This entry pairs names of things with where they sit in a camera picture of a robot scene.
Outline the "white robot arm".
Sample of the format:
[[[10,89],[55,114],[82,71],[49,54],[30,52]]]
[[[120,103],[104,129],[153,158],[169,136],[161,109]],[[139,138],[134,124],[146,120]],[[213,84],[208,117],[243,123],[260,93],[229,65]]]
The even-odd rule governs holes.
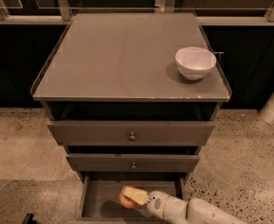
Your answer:
[[[187,202],[158,190],[147,192],[124,186],[119,200],[126,208],[128,203],[143,205],[152,216],[170,224],[247,224],[202,199]]]

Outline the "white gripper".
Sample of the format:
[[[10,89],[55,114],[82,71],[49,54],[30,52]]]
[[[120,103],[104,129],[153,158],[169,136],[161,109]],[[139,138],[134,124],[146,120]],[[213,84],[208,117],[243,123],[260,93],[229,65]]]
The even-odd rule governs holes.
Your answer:
[[[143,189],[131,186],[124,186],[123,188],[125,191],[131,192],[130,198],[137,204],[146,204],[146,208],[152,216],[170,224],[188,224],[186,220],[186,201],[161,191],[155,190],[148,195]]]

